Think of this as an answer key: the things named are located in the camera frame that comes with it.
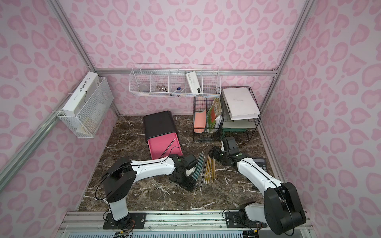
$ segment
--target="vent grille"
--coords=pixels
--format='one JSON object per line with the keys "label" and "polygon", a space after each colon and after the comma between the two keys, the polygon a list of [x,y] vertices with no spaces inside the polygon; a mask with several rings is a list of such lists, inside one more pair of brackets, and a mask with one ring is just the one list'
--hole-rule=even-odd
{"label": "vent grille", "polygon": [[[113,238],[114,232],[72,232],[69,238]],[[243,238],[242,231],[135,232],[132,238]]]}

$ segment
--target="dark brown marble surface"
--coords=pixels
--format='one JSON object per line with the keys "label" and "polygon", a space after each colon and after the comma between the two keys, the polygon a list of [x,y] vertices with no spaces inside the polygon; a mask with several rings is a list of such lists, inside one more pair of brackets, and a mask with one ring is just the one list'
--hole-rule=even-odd
{"label": "dark brown marble surface", "polygon": [[[207,154],[214,142],[194,142],[192,138],[193,116],[173,116],[178,129],[181,147],[196,158],[204,151]],[[256,132],[250,142],[237,141],[242,152],[251,156],[267,157],[259,133]],[[141,116],[120,117],[97,165],[94,175],[80,204],[79,211],[106,211],[109,206],[105,200],[95,199],[96,186],[101,181],[102,174],[117,159],[127,156],[132,160],[150,160],[148,144],[144,139]],[[230,167],[216,163],[216,179],[211,184],[203,184],[199,191],[202,175],[193,192],[188,192],[167,176],[156,176],[140,180],[133,184],[127,205],[130,211],[142,210],[190,210],[190,209],[237,209],[248,202],[263,203],[263,196],[253,188],[250,181]],[[98,190],[98,197],[104,192]]]}

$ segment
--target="stack of paper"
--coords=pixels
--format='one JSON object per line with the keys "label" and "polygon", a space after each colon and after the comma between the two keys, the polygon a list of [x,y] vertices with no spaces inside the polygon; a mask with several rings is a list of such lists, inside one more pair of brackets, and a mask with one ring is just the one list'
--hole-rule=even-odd
{"label": "stack of paper", "polygon": [[259,108],[247,88],[224,88],[222,93],[231,120],[260,117]]}

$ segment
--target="aluminum rail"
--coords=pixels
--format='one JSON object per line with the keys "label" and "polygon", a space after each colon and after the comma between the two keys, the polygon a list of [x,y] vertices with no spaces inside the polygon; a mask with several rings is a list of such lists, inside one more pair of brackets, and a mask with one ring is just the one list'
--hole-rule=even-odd
{"label": "aluminum rail", "polygon": [[304,27],[307,24],[308,18],[311,15],[316,2],[317,0],[306,0],[304,3],[301,14],[294,27],[293,33],[291,34],[290,40],[288,41],[285,51],[282,55],[282,58],[280,59],[279,67],[276,69],[278,71],[278,74],[275,76],[275,79],[272,81],[269,87],[269,90],[267,91],[264,97],[263,103],[260,108],[262,112],[266,110],[266,107],[268,106],[270,102],[271,95],[280,79],[280,76],[282,75],[282,72],[287,64],[287,61],[291,57],[292,51],[295,45],[297,44],[300,35],[303,33]]}
{"label": "aluminum rail", "polygon": [[[139,211],[147,213],[142,231],[190,231],[190,230],[249,230],[248,228],[227,228],[222,217],[223,210],[185,210],[185,211]],[[104,212],[67,212],[58,233],[63,232],[105,232],[103,230]],[[311,221],[295,229],[313,229]]]}
{"label": "aluminum rail", "polygon": [[31,154],[39,147],[49,132],[55,127],[59,118],[59,113],[70,94],[68,94],[62,103],[55,108],[55,110],[49,114],[47,119],[35,130],[34,134],[25,142],[22,148],[16,152],[16,154],[10,158],[9,162],[5,165],[5,168],[0,172],[0,193],[12,180],[12,178],[19,172],[19,170],[26,163]]}
{"label": "aluminum rail", "polygon": [[[155,70],[155,71],[175,71],[177,69],[147,69],[147,70]],[[125,68],[96,68],[95,72],[98,74],[129,74],[131,73],[132,69],[125,69]],[[199,69],[194,71],[210,71],[212,72],[212,69]],[[220,75],[226,75],[226,76],[276,76],[277,71],[274,70],[240,70],[240,69],[229,69],[219,70]]]}
{"label": "aluminum rail", "polygon": [[87,69],[92,71],[92,72],[95,72],[95,65],[91,61],[90,56],[88,55],[85,47],[82,45],[78,35],[76,34],[72,24],[69,21],[69,18],[67,17],[67,15],[66,15],[65,11],[63,10],[59,1],[58,0],[48,0],[48,4],[50,5],[51,9],[53,10],[54,14],[56,15],[57,20],[61,24],[62,28],[65,30],[70,41],[73,43],[74,48],[77,50],[80,58],[86,64]]}
{"label": "aluminum rail", "polygon": [[282,182],[288,182],[286,174],[285,174],[282,166],[280,165],[280,162],[276,158],[276,155],[274,152],[274,147],[272,146],[272,144],[270,142],[269,135],[267,134],[267,131],[264,129],[262,122],[259,123],[258,132],[259,132],[259,135],[261,136],[263,146],[264,146],[264,149],[266,151],[267,158],[270,162],[271,169],[274,173],[274,177],[276,179],[279,179]]}

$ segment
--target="wire shelf basket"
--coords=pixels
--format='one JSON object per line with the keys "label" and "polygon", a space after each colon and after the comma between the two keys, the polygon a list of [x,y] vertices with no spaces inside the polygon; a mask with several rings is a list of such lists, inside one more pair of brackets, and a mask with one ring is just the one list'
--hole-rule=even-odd
{"label": "wire shelf basket", "polygon": [[[196,71],[201,93],[192,93],[190,90],[185,74],[192,71]],[[218,98],[221,94],[218,67],[211,70],[133,68],[129,85],[130,93],[135,96]]]}
{"label": "wire shelf basket", "polygon": [[[193,98],[193,122],[195,120],[195,112],[202,112],[212,107],[214,98],[194,97]],[[193,128],[193,141],[214,141],[221,136],[222,123],[224,121],[224,113],[221,112],[222,121],[217,128],[205,125],[203,128]]]}
{"label": "wire shelf basket", "polygon": [[114,99],[106,78],[99,80],[101,83],[76,117],[66,116],[63,111],[57,115],[78,138],[94,138]]}
{"label": "wire shelf basket", "polygon": [[[242,88],[242,87],[222,87],[222,90],[224,88]],[[253,97],[255,103],[258,106],[257,100],[255,99],[255,96],[251,87],[244,87],[244,88],[247,88],[249,90],[251,96]],[[221,100],[222,112],[224,114],[224,122],[234,122],[234,120],[230,118],[229,111],[227,109],[223,94],[221,94],[220,100]],[[251,119],[248,119],[248,121],[250,122],[250,124],[251,123],[253,124],[251,128],[225,128],[224,126],[222,126],[222,129],[221,129],[222,136],[223,137],[233,136],[237,142],[249,142],[251,138],[253,137],[254,133],[256,132],[259,122],[261,121],[261,114],[259,114],[259,118],[251,118]]]}

